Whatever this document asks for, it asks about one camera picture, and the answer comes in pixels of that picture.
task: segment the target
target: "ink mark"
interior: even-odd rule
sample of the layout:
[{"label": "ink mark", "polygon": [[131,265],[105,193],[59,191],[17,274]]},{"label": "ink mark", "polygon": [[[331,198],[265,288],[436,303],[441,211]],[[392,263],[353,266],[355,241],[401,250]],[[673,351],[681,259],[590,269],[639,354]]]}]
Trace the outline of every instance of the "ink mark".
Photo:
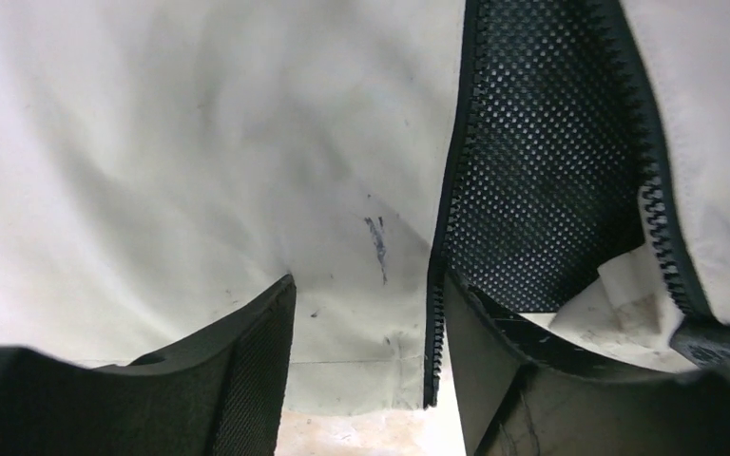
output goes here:
[{"label": "ink mark", "polygon": [[376,259],[379,260],[379,266],[382,268],[382,285],[386,285],[388,283],[388,275],[385,271],[385,254],[387,254],[387,249],[385,249],[385,239],[382,237],[384,234],[384,222],[382,221],[382,217],[380,217],[380,229],[376,228],[376,224],[372,218],[366,217],[364,220],[371,230],[371,239],[374,241],[374,247],[376,248]]}]

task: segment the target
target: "floor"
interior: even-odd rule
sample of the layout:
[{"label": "floor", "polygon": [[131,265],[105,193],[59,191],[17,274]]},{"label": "floor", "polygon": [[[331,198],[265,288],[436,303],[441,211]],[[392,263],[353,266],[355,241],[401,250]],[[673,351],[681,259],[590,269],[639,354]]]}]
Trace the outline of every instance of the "floor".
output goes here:
[{"label": "floor", "polygon": [[284,411],[276,456],[465,456],[448,353],[438,407],[360,416]]}]

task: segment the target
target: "white fabric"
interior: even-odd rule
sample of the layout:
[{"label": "white fabric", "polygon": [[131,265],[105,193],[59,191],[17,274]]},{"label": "white fabric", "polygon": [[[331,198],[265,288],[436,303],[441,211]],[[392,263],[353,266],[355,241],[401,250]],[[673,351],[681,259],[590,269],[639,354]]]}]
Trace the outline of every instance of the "white fabric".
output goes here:
[{"label": "white fabric", "polygon": [[524,317],[618,361],[656,371],[693,370],[691,362],[669,347],[682,313],[670,299],[648,245],[603,264],[600,278],[558,313]]},{"label": "white fabric", "polygon": [[730,324],[730,0],[626,0],[655,91],[682,233]]},{"label": "white fabric", "polygon": [[0,344],[125,363],[292,273],[287,407],[420,407],[462,8],[0,1]]}]

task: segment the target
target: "black mesh panel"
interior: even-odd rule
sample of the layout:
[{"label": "black mesh panel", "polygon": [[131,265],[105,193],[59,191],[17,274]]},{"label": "black mesh panel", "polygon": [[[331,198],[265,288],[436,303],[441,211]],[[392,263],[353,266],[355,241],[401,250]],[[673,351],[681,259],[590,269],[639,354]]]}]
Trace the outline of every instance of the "black mesh panel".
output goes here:
[{"label": "black mesh panel", "polygon": [[508,309],[555,312],[643,243],[641,123],[614,30],[591,2],[476,3],[444,255]]}]

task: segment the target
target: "black zipper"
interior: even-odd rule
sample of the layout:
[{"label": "black zipper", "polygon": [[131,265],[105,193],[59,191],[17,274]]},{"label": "black zipper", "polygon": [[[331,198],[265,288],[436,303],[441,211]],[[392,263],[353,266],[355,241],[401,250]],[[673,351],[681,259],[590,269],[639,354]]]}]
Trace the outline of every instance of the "black zipper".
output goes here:
[{"label": "black zipper", "polygon": [[427,334],[424,350],[424,409],[437,405],[441,361],[443,359],[444,326],[443,284],[447,272],[446,233],[451,214],[451,195],[466,147],[469,115],[471,112],[471,86],[476,65],[477,11],[476,0],[466,0],[463,13],[463,44],[460,51],[460,82],[457,92],[457,108],[454,111],[449,155],[446,158],[438,206],[438,220],[430,253],[430,267],[427,270]]},{"label": "black zipper", "polygon": [[670,169],[665,148],[651,148],[644,154],[644,184],[641,190],[644,226],[662,279],[673,302],[689,319],[714,320],[701,282],[687,252],[679,225]]},{"label": "black zipper", "polygon": [[634,124],[640,130],[644,229],[652,238],[665,287],[688,319],[714,320],[682,236],[662,118],[641,53],[622,5],[607,0],[592,2],[600,6],[608,29],[618,30],[613,36],[615,53],[630,87]]}]

